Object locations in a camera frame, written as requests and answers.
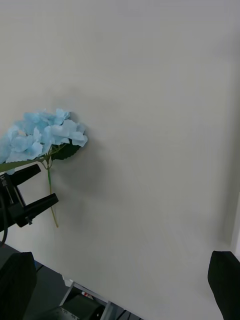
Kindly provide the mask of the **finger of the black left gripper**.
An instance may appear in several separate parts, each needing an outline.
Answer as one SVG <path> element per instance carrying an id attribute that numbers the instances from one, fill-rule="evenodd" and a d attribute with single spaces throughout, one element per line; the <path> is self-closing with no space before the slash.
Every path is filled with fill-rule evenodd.
<path id="1" fill-rule="evenodd" d="M 36 176 L 40 172 L 41 169 L 39 165 L 33 164 L 31 166 L 15 171 L 14 174 L 10 175 L 10 180 L 11 183 L 16 187 Z"/>
<path id="2" fill-rule="evenodd" d="M 24 207 L 24 217 L 28 220 L 33 220 L 47 209 L 59 202 L 55 193 L 34 201 Z"/>

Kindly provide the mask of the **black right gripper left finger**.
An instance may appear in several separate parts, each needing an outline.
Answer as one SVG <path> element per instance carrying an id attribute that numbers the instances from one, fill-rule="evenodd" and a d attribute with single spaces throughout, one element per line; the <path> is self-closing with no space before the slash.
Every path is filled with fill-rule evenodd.
<path id="1" fill-rule="evenodd" d="M 23 319 L 36 284 L 33 254 L 12 254 L 0 269 L 0 319 Z"/>

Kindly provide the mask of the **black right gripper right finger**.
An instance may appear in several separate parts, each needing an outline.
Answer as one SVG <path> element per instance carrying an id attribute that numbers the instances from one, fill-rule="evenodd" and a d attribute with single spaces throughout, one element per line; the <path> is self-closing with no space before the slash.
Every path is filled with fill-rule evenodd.
<path id="1" fill-rule="evenodd" d="M 213 251 L 207 280 L 225 320 L 240 320 L 240 261 L 230 251 Z"/>

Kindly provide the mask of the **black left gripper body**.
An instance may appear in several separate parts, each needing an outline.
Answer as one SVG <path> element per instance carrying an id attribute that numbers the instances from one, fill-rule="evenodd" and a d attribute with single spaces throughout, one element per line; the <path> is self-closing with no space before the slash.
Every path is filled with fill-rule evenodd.
<path id="1" fill-rule="evenodd" d="M 5 228 L 4 220 L 7 222 L 7 228 L 17 224 L 20 228 L 31 225 L 33 219 L 27 216 L 26 204 L 18 188 L 26 181 L 22 173 L 15 172 L 13 175 L 3 173 L 0 175 L 0 195 L 3 197 L 5 212 L 0 206 L 0 231 Z"/>

